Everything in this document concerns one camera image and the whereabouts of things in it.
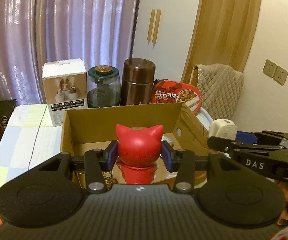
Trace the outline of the red instant rice bowl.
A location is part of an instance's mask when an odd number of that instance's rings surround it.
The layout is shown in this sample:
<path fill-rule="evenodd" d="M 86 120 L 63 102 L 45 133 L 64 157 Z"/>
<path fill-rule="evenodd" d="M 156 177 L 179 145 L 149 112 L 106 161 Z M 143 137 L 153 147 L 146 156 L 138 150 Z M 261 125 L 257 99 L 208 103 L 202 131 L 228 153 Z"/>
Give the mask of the red instant rice bowl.
<path fill-rule="evenodd" d="M 172 80 L 155 80 L 151 103 L 183 103 L 196 114 L 202 105 L 202 95 L 197 87 Z"/>

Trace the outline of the green lidded glass jar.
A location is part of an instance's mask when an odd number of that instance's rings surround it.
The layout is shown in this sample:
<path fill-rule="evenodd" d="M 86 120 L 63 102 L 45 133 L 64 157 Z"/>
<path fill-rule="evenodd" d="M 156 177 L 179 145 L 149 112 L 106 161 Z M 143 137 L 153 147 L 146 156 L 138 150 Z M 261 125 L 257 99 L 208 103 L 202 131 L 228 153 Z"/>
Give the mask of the green lidded glass jar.
<path fill-rule="evenodd" d="M 108 65 L 90 68 L 87 90 L 89 108 L 118 106 L 121 95 L 119 70 Z"/>

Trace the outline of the brown metal thermos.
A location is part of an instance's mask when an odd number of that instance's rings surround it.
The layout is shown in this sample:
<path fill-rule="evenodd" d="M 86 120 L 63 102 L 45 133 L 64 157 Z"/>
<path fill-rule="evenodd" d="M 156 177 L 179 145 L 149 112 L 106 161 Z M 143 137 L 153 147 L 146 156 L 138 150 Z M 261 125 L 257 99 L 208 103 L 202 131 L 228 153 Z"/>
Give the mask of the brown metal thermos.
<path fill-rule="evenodd" d="M 147 59 L 129 58 L 125 60 L 120 105 L 150 103 L 155 68 L 155 64 Z"/>

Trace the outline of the grey stone-like plug block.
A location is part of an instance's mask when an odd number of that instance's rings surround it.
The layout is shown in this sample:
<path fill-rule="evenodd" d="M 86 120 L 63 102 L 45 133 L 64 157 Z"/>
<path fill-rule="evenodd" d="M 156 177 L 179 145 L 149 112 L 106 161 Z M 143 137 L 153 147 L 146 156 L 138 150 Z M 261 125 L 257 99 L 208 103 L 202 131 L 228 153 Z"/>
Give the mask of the grey stone-like plug block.
<path fill-rule="evenodd" d="M 228 119 L 216 119 L 209 126 L 207 146 L 216 151 L 229 153 L 231 141 L 235 141 L 237 125 Z"/>

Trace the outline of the white product box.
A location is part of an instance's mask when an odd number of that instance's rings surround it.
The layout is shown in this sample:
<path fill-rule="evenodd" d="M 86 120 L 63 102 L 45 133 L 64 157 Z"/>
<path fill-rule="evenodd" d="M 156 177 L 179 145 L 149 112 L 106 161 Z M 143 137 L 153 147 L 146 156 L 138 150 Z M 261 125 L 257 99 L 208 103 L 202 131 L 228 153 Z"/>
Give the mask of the white product box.
<path fill-rule="evenodd" d="M 44 94 L 54 126 L 68 109 L 87 108 L 87 72 L 81 59 L 47 62 L 42 72 Z"/>

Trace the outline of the brown cardboard box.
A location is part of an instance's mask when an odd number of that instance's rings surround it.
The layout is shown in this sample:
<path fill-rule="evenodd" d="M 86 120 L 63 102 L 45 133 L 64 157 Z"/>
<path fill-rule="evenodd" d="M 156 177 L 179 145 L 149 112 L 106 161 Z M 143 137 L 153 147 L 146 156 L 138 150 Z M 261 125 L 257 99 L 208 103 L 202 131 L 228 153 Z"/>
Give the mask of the brown cardboard box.
<path fill-rule="evenodd" d="M 184 148 L 196 155 L 208 155 L 208 131 L 197 117 L 180 103 L 155 103 L 119 107 L 72 109 L 64 113 L 61 152 L 73 157 L 94 148 L 105 149 L 118 135 L 162 125 L 173 141 L 172 148 Z M 119 158 L 108 177 L 119 184 L 174 184 L 176 172 L 168 172 L 161 157 L 146 170 L 134 170 Z"/>

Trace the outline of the wooden door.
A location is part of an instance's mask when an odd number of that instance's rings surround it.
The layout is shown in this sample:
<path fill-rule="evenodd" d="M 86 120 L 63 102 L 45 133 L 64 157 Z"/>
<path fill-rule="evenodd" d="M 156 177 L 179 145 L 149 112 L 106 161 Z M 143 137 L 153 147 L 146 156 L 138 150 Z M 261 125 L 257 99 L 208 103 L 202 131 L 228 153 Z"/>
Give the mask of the wooden door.
<path fill-rule="evenodd" d="M 261 0 L 199 0 L 181 80 L 196 64 L 221 63 L 243 72 L 258 23 Z"/>

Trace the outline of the wooden wall hook strip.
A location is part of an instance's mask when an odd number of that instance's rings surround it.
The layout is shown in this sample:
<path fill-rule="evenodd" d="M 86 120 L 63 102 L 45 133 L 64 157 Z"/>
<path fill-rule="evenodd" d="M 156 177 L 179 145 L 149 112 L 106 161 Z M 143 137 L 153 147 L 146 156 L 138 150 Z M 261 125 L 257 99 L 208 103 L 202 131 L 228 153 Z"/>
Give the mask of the wooden wall hook strip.
<path fill-rule="evenodd" d="M 153 45 L 156 44 L 158 39 L 160 18 L 162 11 L 160 9 L 152 9 L 151 16 L 149 19 L 147 41 L 151 42 Z"/>

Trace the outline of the checkered pastel tablecloth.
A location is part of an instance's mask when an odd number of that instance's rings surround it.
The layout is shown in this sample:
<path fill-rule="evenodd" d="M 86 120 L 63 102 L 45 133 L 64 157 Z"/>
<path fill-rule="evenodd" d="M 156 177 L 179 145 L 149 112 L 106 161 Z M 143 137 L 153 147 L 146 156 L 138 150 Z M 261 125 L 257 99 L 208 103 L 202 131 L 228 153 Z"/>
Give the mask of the checkered pastel tablecloth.
<path fill-rule="evenodd" d="M 61 133 L 46 104 L 16 107 L 0 141 L 0 187 L 60 153 Z"/>

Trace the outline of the purple curtain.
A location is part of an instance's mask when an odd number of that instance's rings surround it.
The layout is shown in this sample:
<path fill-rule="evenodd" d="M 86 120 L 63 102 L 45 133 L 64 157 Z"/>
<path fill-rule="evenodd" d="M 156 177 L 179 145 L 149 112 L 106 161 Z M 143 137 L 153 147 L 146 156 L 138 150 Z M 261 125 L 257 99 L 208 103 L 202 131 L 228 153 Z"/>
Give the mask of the purple curtain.
<path fill-rule="evenodd" d="M 0 0 L 0 100 L 44 103 L 47 62 L 123 67 L 137 0 Z"/>

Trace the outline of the wall power sockets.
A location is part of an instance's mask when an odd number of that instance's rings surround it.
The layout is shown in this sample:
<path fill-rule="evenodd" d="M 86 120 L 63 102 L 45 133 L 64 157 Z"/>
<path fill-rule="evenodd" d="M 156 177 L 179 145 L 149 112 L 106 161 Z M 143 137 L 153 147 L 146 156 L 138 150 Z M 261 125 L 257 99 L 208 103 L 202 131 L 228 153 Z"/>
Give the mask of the wall power sockets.
<path fill-rule="evenodd" d="M 288 77 L 288 71 L 282 68 L 281 66 L 275 64 L 274 62 L 266 59 L 263 73 L 267 75 L 268 77 L 272 78 L 274 81 L 276 81 L 278 84 L 283 86 L 285 84 L 285 81 Z"/>

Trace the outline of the red cat figurine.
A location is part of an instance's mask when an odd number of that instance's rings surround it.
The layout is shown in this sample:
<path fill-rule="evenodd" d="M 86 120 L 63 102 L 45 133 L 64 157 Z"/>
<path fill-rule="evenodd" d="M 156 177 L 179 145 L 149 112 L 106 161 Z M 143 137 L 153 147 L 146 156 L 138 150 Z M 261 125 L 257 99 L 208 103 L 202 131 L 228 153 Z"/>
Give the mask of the red cat figurine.
<path fill-rule="evenodd" d="M 161 139 L 164 127 L 155 125 L 149 128 L 115 126 L 118 138 L 116 163 L 127 184 L 150 184 L 158 169 L 156 161 L 161 153 Z"/>

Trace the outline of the quilted beige cushion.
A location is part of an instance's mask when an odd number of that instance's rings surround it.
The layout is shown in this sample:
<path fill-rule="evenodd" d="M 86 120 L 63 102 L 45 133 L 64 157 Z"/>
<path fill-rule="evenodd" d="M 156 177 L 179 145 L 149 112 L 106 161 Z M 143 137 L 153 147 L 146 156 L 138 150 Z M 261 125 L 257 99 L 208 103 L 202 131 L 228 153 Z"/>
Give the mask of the quilted beige cushion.
<path fill-rule="evenodd" d="M 212 119 L 231 119 L 244 85 L 242 72 L 220 63 L 196 64 L 189 84 L 202 95 L 202 107 Z"/>

